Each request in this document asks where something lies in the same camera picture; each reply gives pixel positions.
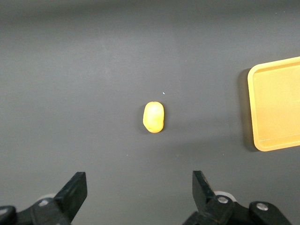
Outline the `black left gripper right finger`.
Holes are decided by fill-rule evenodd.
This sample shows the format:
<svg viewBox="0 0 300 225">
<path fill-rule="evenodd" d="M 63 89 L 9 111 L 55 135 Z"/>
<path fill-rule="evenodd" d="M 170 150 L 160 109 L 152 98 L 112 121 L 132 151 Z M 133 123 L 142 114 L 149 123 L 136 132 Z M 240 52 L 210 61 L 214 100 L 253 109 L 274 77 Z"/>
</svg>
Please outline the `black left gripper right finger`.
<svg viewBox="0 0 300 225">
<path fill-rule="evenodd" d="M 214 192 L 202 171 L 193 171 L 192 194 L 198 211 L 185 225 L 290 225 L 283 213 L 269 202 L 240 205 L 229 193 Z"/>
</svg>

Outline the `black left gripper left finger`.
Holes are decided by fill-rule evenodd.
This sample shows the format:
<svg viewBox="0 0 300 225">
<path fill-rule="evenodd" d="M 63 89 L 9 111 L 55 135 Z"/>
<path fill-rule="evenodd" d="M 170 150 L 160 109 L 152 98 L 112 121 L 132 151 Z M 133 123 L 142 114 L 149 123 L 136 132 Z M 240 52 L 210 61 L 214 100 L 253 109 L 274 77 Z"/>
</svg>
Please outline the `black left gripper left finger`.
<svg viewBox="0 0 300 225">
<path fill-rule="evenodd" d="M 0 207 L 2 225 L 70 225 L 87 197 L 85 172 L 74 176 L 53 197 L 46 196 L 23 211 Z"/>
</svg>

